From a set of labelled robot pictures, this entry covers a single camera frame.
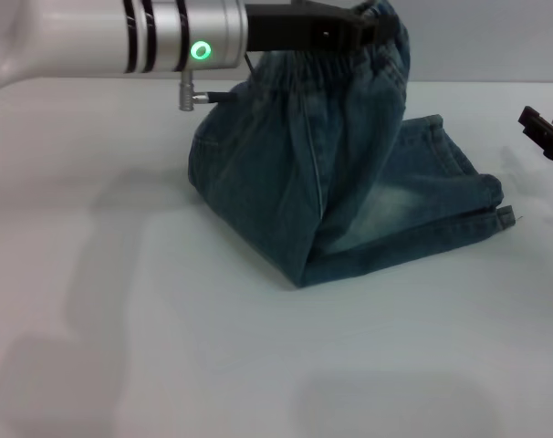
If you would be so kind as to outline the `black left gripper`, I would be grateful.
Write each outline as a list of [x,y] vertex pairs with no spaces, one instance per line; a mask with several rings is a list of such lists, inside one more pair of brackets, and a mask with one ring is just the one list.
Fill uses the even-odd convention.
[[333,51],[382,45],[394,37],[394,16],[360,18],[319,3],[245,6],[249,52]]

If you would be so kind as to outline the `blue denim shorts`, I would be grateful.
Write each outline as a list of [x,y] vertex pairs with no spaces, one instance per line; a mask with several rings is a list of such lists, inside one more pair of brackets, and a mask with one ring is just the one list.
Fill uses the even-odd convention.
[[404,118],[405,26],[348,54],[272,51],[193,137],[211,209],[296,286],[471,245],[516,222],[438,115]]

